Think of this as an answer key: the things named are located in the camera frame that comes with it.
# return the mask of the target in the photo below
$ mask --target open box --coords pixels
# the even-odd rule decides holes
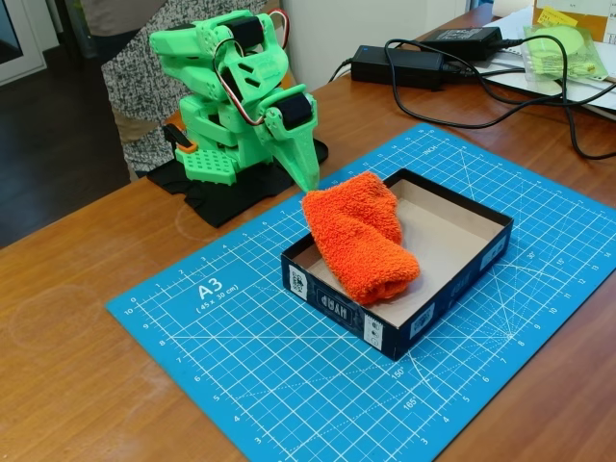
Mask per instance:
[[[385,184],[398,198],[402,246],[422,272],[404,293],[354,302],[310,234],[283,252],[282,276],[286,289],[396,360],[506,251],[513,219],[406,169]]]

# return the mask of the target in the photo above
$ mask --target black cable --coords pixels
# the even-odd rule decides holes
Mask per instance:
[[[514,42],[517,43],[518,45],[527,42],[527,41],[531,41],[531,40],[535,40],[535,39],[550,39],[556,42],[556,44],[558,45],[558,47],[560,48],[560,51],[562,52],[564,58],[564,66],[563,66],[563,76],[566,78],[567,76],[567,66],[569,65],[568,60],[567,60],[567,52],[565,51],[565,47],[563,46],[563,44],[560,42],[560,40],[558,40],[557,38],[554,38],[552,36],[535,36],[535,37],[530,37],[530,38],[521,38],[519,40],[509,40],[507,42],[507,46],[511,46],[509,42]],[[423,43],[421,43],[420,41],[416,41],[416,40],[405,40],[402,38],[393,38],[391,40],[389,40],[387,43],[385,43],[385,56],[387,57],[387,61],[390,65],[390,68],[392,69],[392,72],[394,72],[394,65],[392,63],[392,58],[389,52],[389,45],[391,45],[392,43],[397,42],[397,43],[404,43],[404,44],[408,44],[408,45],[414,45],[417,46],[418,48],[422,48],[428,51],[431,51],[433,53],[440,53],[441,55],[447,56],[453,60],[456,60],[458,62],[460,62],[461,64],[463,64],[465,67],[467,67],[477,78],[477,80],[479,81],[479,83],[481,84],[481,86],[483,87],[483,89],[490,95],[492,96],[494,99],[496,99],[497,101],[500,101],[501,103],[505,103],[505,104],[515,104],[515,105],[522,105],[522,104],[527,104],[530,101],[535,101],[532,104],[542,104],[546,101],[550,101],[552,99],[560,99],[563,95],[564,92],[566,92],[566,84],[565,84],[565,88],[563,88],[563,91],[560,94],[556,94],[556,95],[552,95],[552,96],[545,96],[545,97],[541,97],[541,98],[536,98],[534,100],[528,100],[528,101],[517,101],[514,99],[508,99],[505,98],[503,96],[500,96],[496,93],[494,93],[492,91],[492,89],[488,86],[487,81],[485,79],[483,79],[481,77],[481,73],[476,69],[476,67],[474,67],[472,64],[467,63],[466,61],[458,58],[457,56],[451,55],[450,53],[445,53],[441,50],[438,50],[436,48],[433,48],[431,46],[428,45],[424,45]],[[393,87],[395,87],[395,76],[394,79],[392,81],[393,83]]]
[[[588,159],[590,161],[602,161],[604,159],[611,159],[612,157],[616,157],[616,152],[609,152],[607,154],[602,154],[600,156],[591,156],[586,154],[581,150],[578,144],[578,131],[576,130],[576,121],[574,120],[574,113],[571,108],[565,107],[565,113],[567,114],[567,120],[569,121],[569,131],[571,133],[571,145],[574,147],[574,150],[583,159]]]
[[[342,63],[338,66],[338,68],[336,69],[336,71],[332,74],[331,79],[329,79],[327,81],[327,83],[329,84],[330,82],[333,82],[334,79],[336,78],[336,75],[338,74],[338,72],[340,72],[340,69],[342,69],[344,66],[346,66],[347,64],[351,64],[353,62],[352,58],[348,58],[347,60],[342,61]]]
[[[515,113],[517,113],[518,111],[522,110],[523,108],[527,107],[527,106],[531,106],[531,105],[535,105],[535,104],[542,104],[548,101],[551,101],[553,99],[557,99],[557,98],[563,98],[563,102],[566,103],[567,99],[566,99],[566,95],[567,95],[567,69],[569,68],[569,62],[567,59],[567,53],[565,51],[565,47],[563,46],[563,44],[560,42],[560,40],[558,40],[557,38],[551,37],[551,36],[535,36],[535,37],[531,37],[531,38],[525,38],[524,41],[531,41],[534,39],[552,39],[556,42],[556,44],[559,46],[562,54],[563,54],[563,88],[562,88],[562,92],[558,95],[553,95],[553,96],[543,96],[540,98],[535,98],[535,99],[531,99],[528,101],[513,101],[507,98],[503,98],[500,97],[499,95],[495,94],[486,84],[485,79],[483,79],[481,77],[481,74],[479,73],[479,71],[471,64],[467,63],[464,60],[459,59],[456,56],[453,56],[449,53],[443,53],[435,48],[432,48],[431,46],[425,46],[422,43],[419,43],[416,40],[405,40],[402,38],[393,38],[391,40],[388,40],[387,43],[385,44],[385,56],[387,57],[387,62],[389,63],[390,66],[390,70],[391,70],[391,74],[392,74],[392,90],[394,92],[394,99],[396,100],[396,104],[398,104],[398,107],[406,114],[408,114],[409,116],[412,116],[414,118],[418,118],[419,120],[424,120],[426,122],[430,122],[430,123],[435,123],[435,124],[439,124],[439,125],[445,125],[448,127],[452,127],[452,128],[465,128],[468,130],[479,130],[482,128],[488,128],[488,127],[492,127],[494,125],[496,125],[499,122],[502,122],[503,120],[505,120],[506,118],[513,116]],[[505,114],[495,118],[494,120],[490,121],[490,122],[485,122],[485,123],[479,123],[479,124],[467,124],[467,123],[459,123],[459,122],[449,122],[446,120],[440,120],[438,118],[433,118],[433,117],[427,117],[425,115],[420,115],[420,114],[416,114],[413,113],[412,111],[410,111],[409,109],[407,109],[404,104],[402,104],[402,101],[400,100],[399,94],[398,94],[398,84],[396,82],[396,68],[394,66],[394,62],[392,61],[392,57],[390,55],[389,52],[389,46],[394,43],[394,42],[399,42],[399,43],[405,43],[405,44],[409,44],[409,45],[415,45],[415,46],[419,46],[421,48],[425,48],[427,50],[430,51],[434,51],[436,53],[441,53],[445,56],[449,56],[450,58],[462,63],[463,65],[465,65],[468,69],[470,69],[475,76],[477,77],[477,79],[479,80],[479,83],[483,86],[483,88],[485,89],[485,91],[492,97],[494,97],[495,99],[497,99],[498,101],[507,103],[507,104],[516,104],[516,107],[509,110],[508,112],[506,112]]]
[[[569,121],[569,128],[570,128],[570,133],[571,133],[571,144],[574,148],[574,150],[576,151],[576,153],[583,159],[587,159],[587,160],[594,160],[594,161],[598,161],[598,160],[603,160],[603,159],[609,159],[612,157],[616,157],[616,152],[611,152],[608,154],[603,154],[600,156],[591,156],[589,154],[586,154],[584,151],[582,151],[582,149],[579,147],[578,144],[578,133],[577,133],[577,129],[576,129],[576,122],[574,120],[574,115],[573,115],[573,111],[571,110],[571,107],[573,106],[581,106],[584,104],[588,104],[591,101],[595,101],[596,99],[601,98],[603,95],[609,93],[610,91],[614,90],[616,88],[616,84],[615,85],[611,85],[610,87],[598,92],[597,94],[595,94],[594,96],[591,96],[590,98],[587,98],[585,100],[582,101],[577,101],[577,102],[573,102],[573,103],[569,103],[567,101],[567,71],[568,71],[568,58],[567,58],[567,53],[565,51],[564,46],[562,45],[562,43],[560,42],[560,40],[558,40],[557,38],[553,38],[551,36],[535,36],[532,38],[526,38],[524,40],[508,40],[511,43],[508,43],[507,46],[513,46],[513,45],[520,45],[526,41],[530,41],[532,39],[552,39],[553,41],[556,42],[556,44],[558,45],[558,47],[560,48],[560,51],[562,53],[563,56],[563,78],[562,78],[562,92],[560,94],[558,94],[556,97],[557,98],[562,98],[562,103],[556,103],[556,102],[551,102],[551,99],[555,99],[555,98],[536,98],[536,99],[532,99],[532,100],[528,100],[525,102],[520,102],[519,105],[514,108],[513,110],[509,111],[508,113],[505,113],[504,115],[502,115],[501,117],[497,118],[496,120],[492,121],[492,122],[488,122],[485,124],[481,124],[481,125],[465,125],[465,124],[458,124],[455,122],[447,122],[444,120],[438,120],[438,119],[434,119],[431,117],[425,117],[422,115],[416,115],[415,113],[412,113],[411,111],[409,111],[407,108],[405,108],[402,104],[401,101],[399,100],[399,95],[398,95],[398,88],[396,85],[396,73],[395,73],[395,68],[394,65],[392,63],[392,59],[391,56],[389,54],[389,45],[393,42],[398,41],[398,39],[393,39],[393,40],[389,40],[386,45],[385,45],[385,55],[387,56],[387,60],[390,64],[390,68],[391,68],[391,72],[392,72],[392,88],[394,91],[394,98],[396,99],[396,103],[398,104],[398,106],[407,114],[414,116],[415,118],[419,118],[422,120],[426,120],[426,121],[430,121],[432,123],[437,123],[437,124],[441,124],[441,125],[447,125],[447,126],[451,126],[451,127],[456,127],[456,128],[472,128],[472,129],[478,129],[478,128],[487,128],[493,125],[496,125],[497,123],[499,123],[500,121],[504,120],[505,118],[511,116],[512,114],[516,113],[517,111],[521,110],[522,108],[526,107],[526,106],[530,106],[533,104],[543,104],[543,105],[549,105],[549,106],[560,106],[563,107],[565,110],[565,114],[567,115],[567,119]],[[412,44],[415,46],[420,46],[421,48],[425,48],[428,49],[430,51],[434,51],[437,53],[442,53],[439,50],[433,49],[431,47],[422,45],[414,40],[400,40],[399,43],[408,43],[408,44]],[[459,58],[450,55],[449,53],[442,53],[445,56],[449,56],[450,58],[453,58],[455,60],[457,60],[458,62],[464,64],[467,66],[468,69],[470,69],[473,74],[478,78],[479,83],[484,87],[484,89],[486,90],[486,92],[488,92],[488,94],[490,94],[491,96],[495,96],[490,89],[487,87],[486,83],[484,82],[485,77],[488,77],[490,75],[499,75],[499,74],[505,74],[505,73],[510,73],[510,72],[522,72],[524,71],[521,68],[511,68],[511,69],[502,69],[502,70],[497,70],[497,71],[493,71],[493,72],[486,72],[484,74],[480,74],[478,72],[478,70],[471,64],[468,64],[466,62],[464,62],[463,60],[460,60]],[[501,101],[501,102],[508,102],[511,100],[507,100],[506,98],[500,98],[500,97],[496,97],[495,99]]]
[[[510,67],[508,69],[499,69],[499,70],[491,70],[489,72],[481,72],[481,77],[492,77],[493,75],[502,75],[502,74],[515,74],[515,73],[525,73],[526,69],[523,67]]]

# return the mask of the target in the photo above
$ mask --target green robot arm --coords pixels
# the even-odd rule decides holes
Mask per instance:
[[[194,93],[180,112],[195,149],[176,149],[189,178],[231,185],[237,172],[275,158],[303,190],[317,187],[317,103],[304,86],[279,88],[289,62],[269,15],[196,21],[156,32],[150,44],[165,73]]]

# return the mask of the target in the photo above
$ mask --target plastic bag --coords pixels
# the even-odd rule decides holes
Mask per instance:
[[[551,36],[563,44],[567,52],[567,73],[574,80],[604,80],[607,70],[603,65],[590,31],[567,25],[525,27],[526,38]],[[528,80],[546,81],[562,79],[562,52],[549,38],[531,40],[522,48]]]

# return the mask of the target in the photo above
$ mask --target cutting mat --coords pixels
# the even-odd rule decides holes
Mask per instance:
[[[616,267],[614,210],[429,125],[321,186],[401,167],[516,225],[396,363],[282,288],[280,253],[307,233],[300,196],[109,303],[249,459],[431,460]]]

